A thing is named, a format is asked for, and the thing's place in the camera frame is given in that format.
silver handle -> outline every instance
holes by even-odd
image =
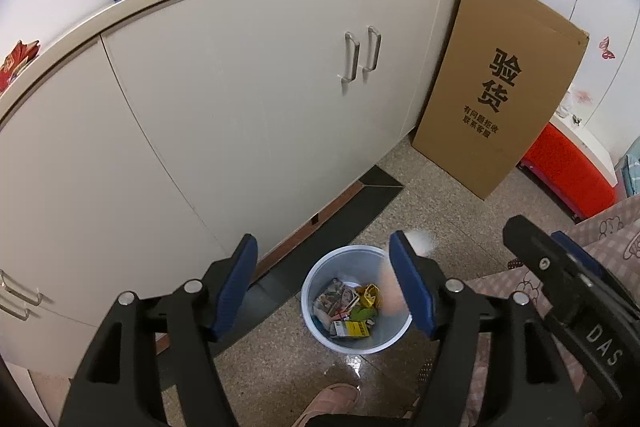
[[[380,44],[382,43],[382,35],[380,32],[375,29],[373,26],[369,26],[369,35],[374,34],[376,36],[376,48],[373,50],[373,64],[369,68],[368,66],[364,66],[362,69],[370,73],[375,70],[378,66],[378,57],[380,57]]]
[[[349,41],[353,42],[353,61],[351,62],[351,76],[344,76],[342,78],[343,83],[348,84],[356,79],[358,74],[358,58],[360,57],[360,41],[351,32],[344,34],[344,39],[349,45]]]
[[[7,308],[6,306],[2,306],[2,304],[0,304],[0,310],[2,310],[3,312],[7,312],[9,315],[13,315],[16,319],[20,319],[22,321],[25,321],[29,318],[29,310],[27,308],[24,309],[24,315],[20,315],[17,312],[14,312],[12,309]]]
[[[4,271],[0,270],[0,286],[2,286],[2,288],[4,288],[5,290],[7,290],[9,293],[11,293],[11,295],[15,295],[18,299],[21,299],[33,306],[39,306],[40,303],[42,302],[42,293],[38,292],[37,294],[37,300],[31,299],[29,297],[27,297],[27,295],[23,295],[22,293],[18,292],[18,290],[14,290],[13,288],[11,288],[6,281],[4,280]]]

pink butterfly sticker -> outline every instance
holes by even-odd
[[[602,58],[605,60],[609,58],[616,58],[612,52],[609,51],[609,37],[604,37],[602,42],[598,45],[598,47],[602,50]]]

tiled floor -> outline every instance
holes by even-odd
[[[514,170],[481,201],[402,140],[380,166],[405,189],[354,243],[384,247],[395,230],[426,229],[438,246],[433,257],[447,275],[472,279],[506,269],[506,220],[524,214],[547,232],[571,219],[524,174]],[[359,385],[355,413],[402,416],[414,402],[417,373],[435,345],[415,328],[391,348],[364,357],[333,353],[306,330],[300,302],[291,298],[240,341],[216,357],[216,367],[241,427],[289,427],[325,386]],[[168,421],[184,425],[175,388],[163,393]]]

slipper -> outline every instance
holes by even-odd
[[[291,427],[303,427],[314,416],[320,414],[347,414],[359,397],[360,391],[352,385],[334,383],[316,395]]]

white plastic trash bin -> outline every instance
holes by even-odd
[[[312,320],[314,300],[332,279],[356,285],[378,285],[380,267],[386,256],[386,252],[380,248],[353,245],[328,253],[314,265],[302,285],[300,301],[306,327],[318,342],[338,353],[368,355],[386,349],[404,335],[411,324],[408,309],[395,315],[380,314],[375,326],[370,328],[370,337],[366,339],[330,339]],[[384,302],[384,289],[380,289]]]

